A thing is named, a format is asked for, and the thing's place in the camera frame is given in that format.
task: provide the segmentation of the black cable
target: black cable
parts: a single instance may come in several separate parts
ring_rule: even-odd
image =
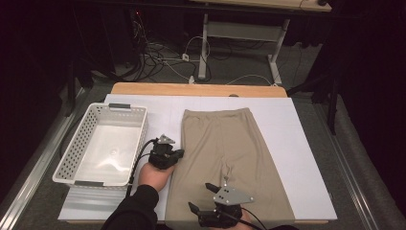
[[[81,33],[81,29],[80,29],[80,25],[79,25],[79,22],[78,22],[78,18],[77,18],[77,14],[76,14],[76,11],[75,11],[75,7],[72,5],[72,12],[73,12],[73,15],[74,15],[74,18],[75,18],[75,22],[76,22],[76,26],[77,26],[77,28],[78,28],[78,32],[79,32],[79,35],[80,35],[80,39],[81,39],[81,42],[82,42],[82,45],[83,45],[83,50],[85,51],[85,54],[92,60],[92,61],[89,61],[88,59],[86,59],[86,58],[81,58],[81,60],[84,60],[84,62],[86,62],[87,64],[89,64],[91,67],[93,67],[93,68],[95,68],[97,71],[99,71],[100,73],[102,73],[103,75],[105,75],[105,76],[107,76],[108,78],[110,78],[111,80],[113,80],[113,81],[124,81],[124,82],[126,82],[127,80],[125,80],[124,79],[124,77],[128,77],[128,76],[130,76],[130,75],[132,75],[132,74],[134,74],[134,73],[136,73],[138,70],[139,70],[139,68],[140,68],[140,60],[136,60],[137,62],[134,64],[134,66],[128,71],[128,72],[126,72],[126,73],[124,73],[124,74],[122,74],[122,75],[116,75],[116,74],[114,74],[114,73],[112,73],[112,72],[110,72],[110,71],[108,71],[108,70],[106,70],[106,69],[104,69],[103,67],[101,67],[99,64],[98,64],[98,62],[94,59],[94,57],[90,54],[90,52],[87,50],[87,48],[86,48],[86,45],[85,45],[85,42],[84,42],[84,39],[83,39],[83,34]]]
[[[230,53],[224,58],[219,58],[219,57],[216,57],[215,55],[211,54],[210,58],[213,58],[216,60],[226,60],[226,59],[230,58],[233,55],[233,48],[231,47],[231,45],[229,43],[224,42],[222,39],[218,39],[218,40],[221,41],[223,44],[227,45],[227,48],[230,50]],[[211,41],[211,44],[212,44],[211,45],[212,49],[215,48],[214,43],[212,41]]]
[[[134,182],[134,173],[135,170],[137,169],[138,163],[140,162],[140,159],[148,154],[143,155],[144,150],[146,149],[146,147],[152,143],[152,142],[157,142],[158,138],[155,139],[151,139],[149,141],[147,141],[144,145],[143,148],[140,150],[140,153],[138,154],[137,160],[135,161],[134,167],[132,168],[131,171],[131,176],[129,177],[129,181],[128,181],[128,187],[127,187],[127,191],[125,194],[125,197],[129,197],[131,195],[131,189],[132,189],[132,184]]]
[[[293,76],[292,84],[295,83],[296,75],[298,74],[298,70],[299,70],[299,66],[301,66],[301,63],[302,63],[302,49],[301,49],[301,46],[299,46],[299,52],[301,53],[301,55],[299,57],[298,66],[296,67],[296,70],[295,70],[295,75]]]
[[[259,220],[259,218],[257,218],[257,216],[255,216],[251,211],[249,211],[248,209],[246,209],[246,208],[242,208],[241,207],[241,209],[243,209],[243,210],[245,210],[245,211],[247,211],[249,214],[251,214],[255,219],[257,219],[257,221],[260,223],[260,225],[262,225],[262,227],[263,227],[263,229],[265,229],[266,230],[266,227],[265,227],[265,225]]]
[[[173,51],[170,47],[168,47],[168,46],[165,46],[164,44],[159,44],[159,42],[155,42],[154,44],[151,44],[151,43],[149,43],[148,45],[151,45],[151,46],[162,46],[162,48],[161,49],[155,49],[155,48],[150,48],[150,49],[153,49],[153,50],[155,50],[155,51],[157,51],[157,53],[159,54],[159,55],[161,55],[162,56],[162,58],[182,58],[178,53],[176,53],[175,51]],[[171,51],[172,53],[175,53],[176,54],[176,56],[175,57],[164,57],[164,55],[162,55],[161,53],[159,53],[159,51],[162,51],[162,50],[165,50],[165,49],[168,49],[169,51]]]
[[[263,229],[261,229],[260,227],[254,225],[254,224],[252,224],[252,223],[250,223],[250,222],[247,222],[247,221],[242,220],[242,219],[240,219],[240,218],[235,218],[235,217],[231,216],[231,215],[228,214],[228,213],[221,212],[221,211],[217,211],[217,212],[218,212],[220,215],[223,215],[223,216],[225,216],[225,217],[227,217],[227,218],[229,218],[229,219],[236,220],[236,221],[238,221],[238,222],[240,222],[240,223],[243,223],[243,224],[245,224],[245,225],[247,225],[247,226],[250,226],[250,227],[252,227],[252,228],[254,228],[254,229],[263,230]]]
[[[273,79],[274,79],[274,83],[275,83],[275,79],[277,79],[277,78],[281,75],[281,69],[283,68],[283,66],[289,61],[290,52],[291,52],[291,51],[292,51],[292,46],[290,46],[290,48],[289,48],[289,53],[287,53],[287,58],[286,58],[286,60],[285,60],[280,66],[277,65],[277,68],[278,68],[278,75],[277,75],[275,78],[273,78]]]
[[[146,74],[145,76],[139,78],[139,81],[150,78],[153,75],[158,74],[159,72],[161,72],[161,70],[164,68],[163,63],[157,63],[155,62],[155,60],[153,59],[153,57],[151,55],[148,55],[149,58],[155,63],[154,65],[150,65],[153,66],[152,69],[149,70],[148,73],[143,72],[144,74]],[[157,68],[157,66],[161,65],[161,69],[159,69],[157,72],[153,73],[153,71]]]
[[[238,44],[238,43],[252,43],[252,42],[255,42],[255,43],[254,43],[254,45],[251,45],[251,46],[244,46],[244,45]],[[257,49],[261,48],[267,42],[268,41],[235,40],[235,39],[231,39],[231,41],[230,41],[231,45],[241,48],[241,49],[235,49],[237,51],[243,51],[243,50],[249,50],[249,49],[257,50]]]
[[[193,71],[192,71],[192,74],[191,74],[191,76],[194,76],[194,72],[196,72],[196,65],[194,64],[194,63],[192,63],[192,62],[176,62],[176,63],[171,63],[170,65],[171,66],[173,66],[173,65],[178,65],[178,64],[191,64],[192,66],[193,66]]]
[[[131,80],[132,82],[137,81],[140,78],[141,74],[144,73],[144,69],[146,68],[146,55],[144,54],[144,52],[142,52],[142,55],[143,55],[143,67],[138,72],[138,74],[135,75],[134,78]]]

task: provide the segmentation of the cable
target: cable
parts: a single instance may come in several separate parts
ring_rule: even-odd
[[[134,78],[131,80],[132,82],[135,82],[135,81],[137,81],[140,77],[141,77],[141,74],[143,74],[144,73],[144,69],[146,68],[146,55],[144,54],[144,52],[143,52],[143,67],[141,68],[141,70],[138,72],[138,74],[136,74],[135,76],[134,76]]]
[[[147,142],[143,145],[143,147],[141,148],[140,153],[138,154],[137,160],[135,161],[134,167],[132,168],[131,176],[129,177],[128,187],[127,187],[127,191],[126,191],[125,197],[129,197],[129,196],[131,195],[132,184],[133,184],[133,182],[134,182],[134,173],[135,173],[135,171],[136,171],[136,169],[137,169],[138,163],[140,162],[140,160],[141,160],[142,157],[144,157],[144,156],[146,156],[146,155],[149,155],[149,153],[143,155],[144,150],[146,149],[146,147],[147,147],[150,143],[152,143],[152,142],[157,142],[157,141],[158,141],[158,138],[150,139],[150,140],[147,141]]]
[[[223,216],[225,216],[225,217],[227,217],[227,218],[229,218],[229,219],[236,220],[236,221],[238,221],[238,222],[240,222],[240,223],[243,223],[243,224],[245,224],[245,225],[247,225],[247,226],[250,226],[250,227],[252,227],[252,228],[254,228],[254,229],[263,230],[263,229],[259,228],[258,226],[254,225],[254,224],[252,224],[252,223],[250,223],[250,222],[247,222],[247,221],[242,220],[242,219],[240,219],[240,218],[235,218],[235,217],[231,216],[231,215],[228,214],[228,213],[221,212],[221,211],[217,211],[217,212],[218,212],[220,215],[223,215]]]
[[[77,17],[76,11],[75,11],[75,7],[74,7],[73,5],[72,5],[72,12],[73,12],[73,15],[74,15],[74,18],[75,18],[75,23],[76,23],[76,26],[77,26],[77,28],[78,28],[78,32],[79,32],[79,36],[80,36],[81,42],[82,42],[82,44],[83,44],[83,50],[84,50],[85,54],[86,54],[90,59],[92,59],[91,62],[90,62],[89,60],[85,59],[85,58],[81,58],[81,60],[84,60],[84,62],[86,62],[87,64],[89,64],[90,66],[92,66],[93,68],[95,68],[95,69],[98,70],[100,73],[102,73],[103,75],[107,76],[108,78],[110,78],[110,79],[113,80],[113,81],[126,81],[126,80],[123,79],[124,77],[130,76],[130,75],[136,73],[136,72],[139,70],[139,68],[140,68],[140,60],[138,60],[138,59],[137,59],[137,62],[138,62],[138,63],[135,63],[134,66],[133,66],[133,68],[131,68],[128,72],[126,72],[126,73],[124,73],[124,74],[122,74],[122,75],[120,75],[120,76],[118,76],[118,75],[116,75],[116,74],[114,74],[114,73],[112,73],[112,72],[110,72],[110,71],[108,71],[108,70],[105,70],[102,66],[100,66],[100,65],[98,64],[98,62],[94,59],[94,57],[90,54],[90,52],[89,52],[89,51],[87,50],[87,48],[86,48],[86,45],[85,45],[85,42],[84,42],[84,38],[83,38],[83,34],[82,34],[82,32],[81,32],[80,25],[79,25],[79,22],[78,22],[78,17]]]
[[[251,214],[255,219],[257,219],[257,221],[260,223],[260,225],[262,225],[262,227],[263,227],[263,229],[265,229],[266,230],[266,227],[265,227],[265,225],[263,225],[263,223],[259,220],[259,218],[257,218],[257,216],[255,216],[251,211],[249,211],[248,209],[246,209],[246,208],[242,208],[241,207],[241,209],[243,209],[243,210],[245,210],[245,211],[247,211],[249,214]]]
[[[152,66],[152,69],[150,69],[148,73],[145,73],[144,70],[143,70],[142,73],[143,73],[143,74],[146,74],[146,75],[143,76],[143,77],[141,77],[141,78],[138,78],[138,81],[142,81],[142,80],[144,80],[144,79],[148,79],[148,78],[150,78],[151,76],[156,75],[156,74],[158,74],[159,72],[161,72],[161,70],[164,68],[164,64],[163,64],[163,63],[156,63],[155,60],[154,60],[152,57],[149,57],[149,58],[145,59],[146,63],[147,63],[147,60],[148,60],[148,59],[151,59],[151,60],[154,62],[154,65],[149,65],[149,66]],[[157,68],[157,66],[159,66],[159,65],[161,65],[161,69],[159,69],[157,72],[153,73],[153,71],[154,71],[154,70]]]
[[[165,48],[168,48],[169,50],[171,50],[172,52],[174,52],[174,51],[173,51],[171,48],[169,48],[169,47],[166,47],[166,46],[164,46],[164,45],[161,45],[161,46],[163,46],[163,47],[165,47]],[[183,60],[183,59],[179,59],[179,58],[165,58],[158,50],[154,50],[154,51],[155,51],[155,53],[156,53],[157,56],[153,56],[153,55],[152,55],[152,52],[151,52],[151,53],[149,54],[149,58],[145,59],[145,65],[153,66],[153,68],[149,71],[149,73],[148,73],[145,77],[142,77],[142,79],[149,78],[149,77],[151,77],[151,76],[153,76],[153,75],[156,75],[156,74],[158,74],[158,73],[163,69],[163,66],[168,66],[175,74],[177,74],[178,76],[180,76],[181,78],[183,78],[183,79],[185,79],[185,80],[189,80],[188,77],[183,76],[182,74],[180,74],[179,72],[177,72],[177,71],[172,67],[172,65],[177,65],[177,64],[182,64],[182,63],[188,63],[188,64],[193,65],[193,72],[192,72],[191,76],[194,74],[195,69],[196,69],[196,66],[195,66],[193,63],[185,61],[185,62],[178,62],[178,63],[169,64],[169,63],[168,63],[168,60],[179,60],[179,61],[184,61],[184,60]],[[149,59],[151,59],[154,64],[148,64],[147,61],[148,61]],[[153,70],[154,70],[158,65],[162,65],[161,69],[159,69],[157,72],[153,73]]]
[[[292,50],[292,46],[290,46],[290,48],[289,48],[289,53],[287,53],[287,58],[286,58],[286,60],[283,62],[283,64],[281,64],[279,67],[278,67],[278,75],[274,78],[274,82],[275,82],[275,79],[277,79],[280,75],[281,75],[281,72],[280,72],[280,70],[282,69],[282,67],[289,61],[289,58],[290,58],[290,51]]]
[[[303,3],[304,1],[305,1],[305,0],[302,0],[301,4],[299,5],[299,9],[302,10],[302,11],[305,11],[305,10],[302,8],[302,3]]]
[[[205,42],[207,43],[207,45],[208,45],[208,47],[209,47],[209,50],[208,50],[207,55],[206,55],[206,58],[207,58],[207,57],[209,56],[209,54],[210,54],[210,43],[209,43],[209,41],[208,41],[206,38],[204,38],[203,36],[194,36],[194,37],[192,37],[192,38],[189,40],[188,45],[186,45],[185,54],[188,53],[189,44],[191,44],[191,41],[194,40],[195,38],[201,38],[203,41],[205,41]]]
[[[293,76],[292,85],[295,83],[296,75],[298,74],[298,70],[299,70],[299,66],[301,66],[301,63],[302,63],[302,49],[301,49],[301,46],[299,46],[299,52],[301,53],[301,55],[299,57],[298,66],[296,67],[296,70],[295,70],[295,76]]]
[[[179,55],[177,52],[173,51],[173,50],[172,50],[170,47],[168,47],[168,46],[161,45],[161,44],[157,44],[157,43],[148,43],[148,45],[162,46],[163,49],[168,49],[169,51],[173,52],[173,53],[176,54],[178,57],[180,57],[180,55]]]
[[[144,39],[146,40],[146,44],[147,44],[146,47],[148,47],[148,43],[149,43],[149,42],[148,42],[148,40],[147,40],[147,34],[146,34],[145,27],[144,27],[143,19],[141,19],[140,14],[138,14],[137,12],[135,12],[135,14],[137,14],[138,18],[140,19],[142,31],[143,31],[143,34],[144,34]]]
[[[231,47],[231,45],[230,45],[229,43],[223,41],[222,39],[219,39],[219,41],[221,41],[223,44],[226,44],[226,45],[227,45],[227,48],[230,50],[230,53],[229,53],[226,57],[224,57],[224,58],[215,57],[215,56],[213,55],[213,53],[212,53],[211,58],[216,59],[216,60],[226,60],[226,59],[228,59],[228,58],[230,58],[230,57],[232,56],[232,54],[233,54],[233,48]]]
[[[245,76],[242,76],[242,77],[237,78],[236,80],[232,80],[232,81],[226,83],[226,85],[231,84],[231,83],[233,83],[234,81],[238,81],[238,80],[240,80],[240,79],[248,78],[248,77],[256,77],[256,78],[265,79],[265,80],[269,83],[269,85],[272,85],[272,83],[271,83],[266,77],[261,76],[261,75],[245,75]]]
[[[232,45],[242,48],[242,49],[236,49],[237,51],[243,51],[243,50],[248,50],[248,49],[257,50],[260,47],[262,47],[265,43],[269,42],[269,41],[254,41],[254,40],[245,40],[245,39],[240,39],[240,40],[229,39],[229,40],[231,41],[231,43],[233,43],[233,42],[235,43],[235,44],[232,44]],[[240,44],[236,44],[236,42],[238,42],[238,43],[241,43],[241,42],[243,42],[243,43],[255,42],[255,43],[254,43],[254,45],[251,45],[251,46],[243,46],[243,45],[240,45]]]
[[[178,65],[178,64],[190,64],[190,65],[192,65],[193,66],[193,71],[191,73],[191,76],[194,76],[194,72],[196,72],[196,68],[197,68],[195,64],[193,64],[192,62],[177,62],[177,63],[171,63],[170,65],[173,66],[173,65]]]

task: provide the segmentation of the table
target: table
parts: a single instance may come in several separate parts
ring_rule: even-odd
[[[192,0],[194,2],[228,4],[228,5],[241,5],[245,7],[260,7],[260,8],[277,8],[284,10],[294,11],[307,11],[307,12],[330,12],[331,6],[319,6],[317,0]],[[269,67],[273,82],[282,85],[281,75],[277,66],[278,54],[281,50],[284,37],[287,32],[287,27],[290,20],[284,19],[283,24],[278,27],[269,27],[261,25],[249,25],[231,22],[216,22],[209,20],[206,13],[203,19],[203,40],[202,49],[199,61],[198,78],[201,80],[206,79],[206,65],[207,65],[207,48],[206,42],[208,36],[215,37],[229,37],[248,40],[272,41],[276,42],[276,48],[272,55],[268,55]]]
[[[228,97],[230,95],[238,95],[239,98]],[[226,109],[233,109],[241,106],[241,103],[249,104],[259,128],[263,121],[266,121],[267,124],[287,121],[288,124],[285,125],[271,125],[273,131],[262,126],[264,129],[261,132],[264,139],[283,139],[276,146],[270,147],[268,143],[267,145],[272,152],[294,211],[295,222],[326,223],[329,220],[337,219],[294,105],[291,99],[286,97],[283,88],[278,86],[116,83],[112,94],[106,98],[106,102],[149,104],[147,107],[149,119],[147,135],[158,135],[162,130],[167,130],[166,134],[177,141],[180,140],[180,130],[178,132],[174,130],[176,127],[180,129],[179,122],[183,114],[181,107],[190,104],[188,101],[190,98],[193,99],[194,106],[199,106],[203,110],[220,109],[226,106]],[[170,115],[164,116],[157,113],[159,109],[164,109],[163,107],[174,107],[175,109],[170,111]],[[286,143],[286,137],[289,135],[295,145]],[[165,220],[168,189],[167,186],[161,191],[160,202],[155,209],[158,219],[161,221]],[[69,222],[104,221],[115,210],[123,197],[124,191],[108,191],[107,194],[104,194],[101,190],[89,191],[71,188],[58,219]]]

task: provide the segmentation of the human hand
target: human hand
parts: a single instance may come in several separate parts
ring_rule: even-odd
[[[241,219],[251,223],[250,216],[248,215],[247,211],[245,211],[243,209],[242,209],[242,217],[241,217]],[[253,228],[239,222],[236,226],[231,227],[231,228],[226,228],[226,229],[229,229],[229,230],[252,230]],[[222,230],[222,228],[210,228],[210,230]]]
[[[157,192],[160,192],[164,189],[174,169],[175,167],[171,166],[166,170],[159,170],[149,162],[145,163],[138,177],[138,185],[146,184],[153,187]]]

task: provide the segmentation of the gray carpet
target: gray carpet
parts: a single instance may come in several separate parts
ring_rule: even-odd
[[[308,70],[320,48],[301,50],[298,47],[283,47],[278,60],[280,65],[282,82],[284,86],[297,85],[305,79]],[[266,54],[272,50],[272,46],[264,44],[261,49],[245,49],[234,51],[227,60],[209,59],[212,70],[212,80],[208,83],[227,83],[245,75],[261,75],[270,79],[270,71],[267,65]],[[223,48],[212,49],[214,55],[225,56]],[[173,65],[178,74],[189,77],[192,65]],[[186,83],[186,79],[174,73],[170,68],[164,67],[163,71],[151,79],[145,81],[179,82]],[[90,103],[98,102],[111,90],[111,83],[103,83],[105,80],[97,79],[96,85],[90,91],[86,103],[83,105],[83,113]],[[243,78],[235,84],[266,85],[266,80],[258,77]],[[334,157],[334,148],[328,139],[328,133],[323,127],[323,119],[317,115],[315,105],[311,103],[308,94],[298,94],[293,98],[299,118],[304,128],[307,141],[313,151],[316,162],[325,180],[327,190],[331,193],[332,203],[338,216],[338,220],[321,225],[296,225],[299,229],[365,229],[361,218],[355,208],[349,189]],[[371,205],[372,213],[377,219],[380,229],[406,229],[405,219],[395,208],[394,202],[380,180],[368,155],[357,138],[356,131],[347,117],[345,106],[340,101],[336,120],[337,138],[342,146],[346,157],[349,159],[356,178],[365,192],[366,198]],[[52,164],[46,172],[37,192],[25,210],[15,229],[100,229],[99,224],[69,224],[57,220],[68,187],[56,184],[52,181],[52,174],[59,161],[56,154]],[[23,173],[15,188],[22,184],[24,174],[29,172],[29,167]]]

